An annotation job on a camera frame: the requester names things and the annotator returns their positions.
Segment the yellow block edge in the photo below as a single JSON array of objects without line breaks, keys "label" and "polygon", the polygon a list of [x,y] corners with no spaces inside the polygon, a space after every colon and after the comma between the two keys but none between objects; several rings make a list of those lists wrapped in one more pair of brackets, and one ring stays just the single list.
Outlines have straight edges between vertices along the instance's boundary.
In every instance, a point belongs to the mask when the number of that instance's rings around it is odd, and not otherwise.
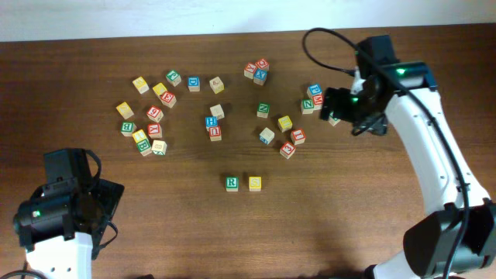
[{"label": "yellow block edge", "polygon": [[129,119],[134,116],[134,112],[127,102],[123,102],[117,105],[115,108],[124,119]]}]

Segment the yellow block S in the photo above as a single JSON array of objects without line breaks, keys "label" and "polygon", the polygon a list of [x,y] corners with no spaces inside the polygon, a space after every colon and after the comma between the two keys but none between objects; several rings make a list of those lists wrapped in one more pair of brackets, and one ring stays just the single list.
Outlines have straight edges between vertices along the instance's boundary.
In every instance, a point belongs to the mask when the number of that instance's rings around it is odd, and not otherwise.
[{"label": "yellow block S", "polygon": [[261,191],[261,189],[262,189],[262,177],[249,177],[249,190]]}]

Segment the green block R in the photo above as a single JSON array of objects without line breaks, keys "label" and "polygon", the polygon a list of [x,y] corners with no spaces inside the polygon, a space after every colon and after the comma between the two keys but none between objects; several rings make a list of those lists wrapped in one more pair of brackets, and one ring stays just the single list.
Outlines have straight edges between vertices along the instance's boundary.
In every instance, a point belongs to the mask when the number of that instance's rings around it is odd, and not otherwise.
[{"label": "green block R", "polygon": [[238,177],[227,177],[226,178],[226,190],[227,191],[238,191],[239,190],[239,178]]}]

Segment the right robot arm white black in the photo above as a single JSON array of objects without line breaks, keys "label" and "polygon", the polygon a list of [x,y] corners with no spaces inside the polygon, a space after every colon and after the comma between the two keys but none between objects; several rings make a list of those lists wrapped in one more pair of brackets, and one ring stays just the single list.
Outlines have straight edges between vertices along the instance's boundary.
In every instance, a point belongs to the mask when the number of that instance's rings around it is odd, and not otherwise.
[{"label": "right robot arm white black", "polygon": [[328,88],[321,118],[351,123],[353,135],[383,136],[393,126],[412,162],[426,211],[402,250],[368,267],[365,278],[448,278],[495,261],[495,204],[473,176],[423,62],[402,63],[389,36],[354,45],[351,88]]}]

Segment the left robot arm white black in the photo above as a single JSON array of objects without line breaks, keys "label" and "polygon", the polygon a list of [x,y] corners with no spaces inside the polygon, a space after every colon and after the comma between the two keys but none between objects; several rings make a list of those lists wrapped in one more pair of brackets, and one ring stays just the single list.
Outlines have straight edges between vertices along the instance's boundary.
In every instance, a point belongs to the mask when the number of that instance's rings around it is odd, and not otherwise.
[{"label": "left robot arm white black", "polygon": [[36,276],[90,278],[91,265],[107,247],[103,236],[124,186],[91,172],[91,150],[67,148],[43,156],[46,182],[18,208],[13,227]]}]

